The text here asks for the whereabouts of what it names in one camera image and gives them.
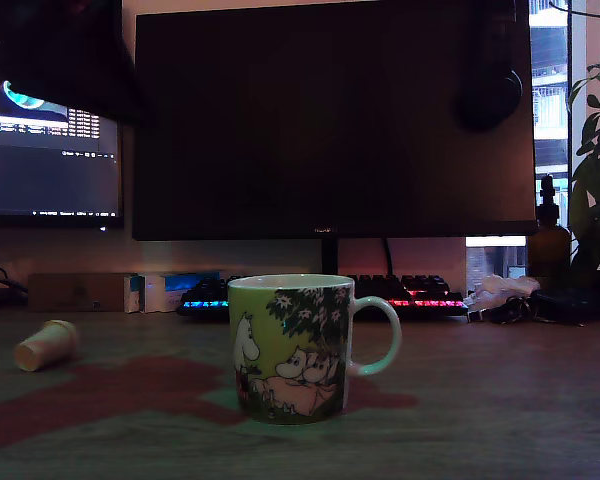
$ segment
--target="desk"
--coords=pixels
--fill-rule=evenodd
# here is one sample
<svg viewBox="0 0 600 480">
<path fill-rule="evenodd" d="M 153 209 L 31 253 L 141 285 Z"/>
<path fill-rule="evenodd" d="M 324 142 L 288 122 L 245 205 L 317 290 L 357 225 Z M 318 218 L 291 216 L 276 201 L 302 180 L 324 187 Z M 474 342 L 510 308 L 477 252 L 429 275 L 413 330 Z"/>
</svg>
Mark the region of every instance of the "desk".
<svg viewBox="0 0 600 480">
<path fill-rule="evenodd" d="M 54 317 L 82 357 L 16 369 L 14 345 Z M 600 478 L 600 323 L 403 330 L 396 362 L 352 382 L 348 414 L 277 427 L 237 411 L 226 324 L 0 311 L 0 479 Z M 354 358 L 389 339 L 356 324 Z"/>
</svg>

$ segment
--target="keyboard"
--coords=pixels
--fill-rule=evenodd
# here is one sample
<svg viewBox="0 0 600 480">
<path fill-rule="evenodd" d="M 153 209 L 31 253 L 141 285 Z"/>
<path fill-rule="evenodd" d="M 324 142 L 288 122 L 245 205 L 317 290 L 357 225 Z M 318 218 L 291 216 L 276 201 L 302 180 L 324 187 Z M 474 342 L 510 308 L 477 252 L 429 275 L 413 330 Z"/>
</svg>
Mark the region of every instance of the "keyboard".
<svg viewBox="0 0 600 480">
<path fill-rule="evenodd" d="M 380 297 L 388 301 L 400 319 L 466 315 L 462 294 L 452 292 L 438 275 L 350 275 L 355 296 Z"/>
<path fill-rule="evenodd" d="M 238 276 L 224 279 L 204 278 L 182 295 L 176 312 L 185 316 L 218 313 L 228 318 L 227 284 Z M 466 315 L 468 308 L 462 295 L 451 292 L 438 275 L 350 275 L 355 282 L 355 297 L 380 297 L 387 300 L 401 320 Z M 365 309 L 356 318 L 381 318 L 382 314 Z"/>
</svg>

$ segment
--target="potted plant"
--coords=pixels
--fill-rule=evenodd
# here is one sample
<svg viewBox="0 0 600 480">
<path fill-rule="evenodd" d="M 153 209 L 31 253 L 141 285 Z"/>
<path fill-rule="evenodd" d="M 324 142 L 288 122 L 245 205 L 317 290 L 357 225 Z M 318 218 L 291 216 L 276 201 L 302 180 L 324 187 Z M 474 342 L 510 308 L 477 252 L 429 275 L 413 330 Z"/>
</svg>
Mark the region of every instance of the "potted plant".
<svg viewBox="0 0 600 480">
<path fill-rule="evenodd" d="M 600 82 L 600 64 L 587 67 L 590 74 L 577 81 L 569 107 L 589 82 Z M 578 245 L 571 264 L 572 282 L 580 287 L 600 287 L 600 96 L 587 95 L 594 109 L 582 126 L 582 144 L 576 155 L 585 156 L 573 172 L 569 228 Z"/>
</svg>

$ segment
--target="tree illustration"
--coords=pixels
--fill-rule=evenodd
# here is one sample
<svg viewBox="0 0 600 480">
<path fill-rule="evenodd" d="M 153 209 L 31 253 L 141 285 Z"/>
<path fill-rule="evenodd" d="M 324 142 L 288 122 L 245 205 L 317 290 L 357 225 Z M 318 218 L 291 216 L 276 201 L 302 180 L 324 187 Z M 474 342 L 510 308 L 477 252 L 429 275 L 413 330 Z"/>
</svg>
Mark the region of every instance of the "tree illustration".
<svg viewBox="0 0 600 480">
<path fill-rule="evenodd" d="M 267 304 L 284 334 L 308 332 L 324 353 L 337 353 L 348 332 L 350 290 L 346 287 L 278 290 Z"/>
</svg>

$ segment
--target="black monitor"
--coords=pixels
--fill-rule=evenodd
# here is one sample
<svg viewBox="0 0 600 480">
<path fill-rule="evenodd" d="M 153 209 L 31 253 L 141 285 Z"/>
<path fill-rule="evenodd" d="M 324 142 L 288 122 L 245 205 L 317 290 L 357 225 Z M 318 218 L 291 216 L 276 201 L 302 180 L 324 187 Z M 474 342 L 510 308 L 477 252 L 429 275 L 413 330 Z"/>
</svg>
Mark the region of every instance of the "black monitor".
<svg viewBox="0 0 600 480">
<path fill-rule="evenodd" d="M 138 16 L 136 69 L 155 121 L 135 132 L 134 238 L 533 231 L 528 7 L 518 2 L 511 34 L 520 106 L 475 132 L 454 106 L 464 62 L 481 63 L 475 5 Z"/>
<path fill-rule="evenodd" d="M 115 122 L 0 82 L 0 226 L 121 226 L 119 143 Z"/>
</svg>

